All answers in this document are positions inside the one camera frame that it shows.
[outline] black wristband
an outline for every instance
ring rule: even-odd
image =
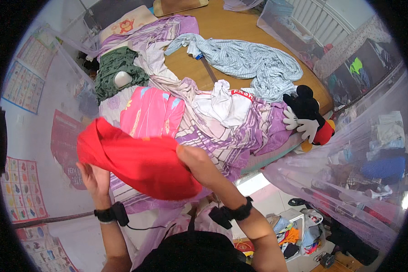
[[[235,210],[231,210],[227,207],[214,207],[210,213],[210,218],[215,221],[218,225],[230,229],[232,227],[230,221],[235,219],[238,221],[246,219],[251,214],[252,209],[252,198],[246,198],[246,205],[241,205],[239,208]]]
[[[235,209],[235,210],[231,210],[227,207],[222,207],[222,209],[227,209],[228,210],[228,214],[229,216],[229,220],[237,220],[237,221],[242,221],[245,218],[247,218],[250,213],[251,213],[251,209],[252,209],[252,198],[250,196],[246,197],[246,205],[241,205],[239,208]]]

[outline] orange cloth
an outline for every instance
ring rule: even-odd
[[[278,245],[282,245],[283,243],[296,243],[299,240],[299,230],[295,228],[291,228],[288,230],[288,235],[278,243]]]

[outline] plush toy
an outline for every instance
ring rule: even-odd
[[[283,100],[287,104],[284,115],[287,117],[283,122],[287,124],[287,130],[295,128],[298,132],[303,132],[301,138],[308,138],[302,145],[302,150],[310,151],[313,145],[326,144],[334,135],[335,125],[332,120],[325,120],[319,113],[319,102],[313,98],[313,90],[306,85],[299,85],[296,88],[297,97],[283,95]]]

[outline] fruit poster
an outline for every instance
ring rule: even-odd
[[[51,128],[51,153],[62,166],[64,173],[70,179],[71,185],[77,190],[86,190],[80,170],[76,166],[77,136],[84,129],[81,122],[65,113],[56,110]]]
[[[44,80],[15,61],[6,75],[2,98],[37,114],[43,88]]]
[[[6,157],[0,183],[12,223],[48,217],[39,188],[36,161]]]
[[[52,237],[46,224],[33,227],[18,228],[16,233],[20,238],[32,263],[40,272],[77,272],[71,263],[59,238]]]

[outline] green cloth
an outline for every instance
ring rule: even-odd
[[[100,58],[100,70],[95,78],[95,93],[97,94],[98,105],[120,90],[127,87],[139,85],[147,86],[150,76],[145,71],[133,65],[137,57],[135,51],[130,50],[127,46],[112,50]],[[131,82],[120,89],[115,85],[114,79],[118,72],[124,71],[131,76]]]
[[[358,57],[356,57],[354,62],[352,62],[351,67],[350,67],[351,73],[360,74],[359,70],[361,68],[363,68],[363,64],[361,63],[360,59]]]

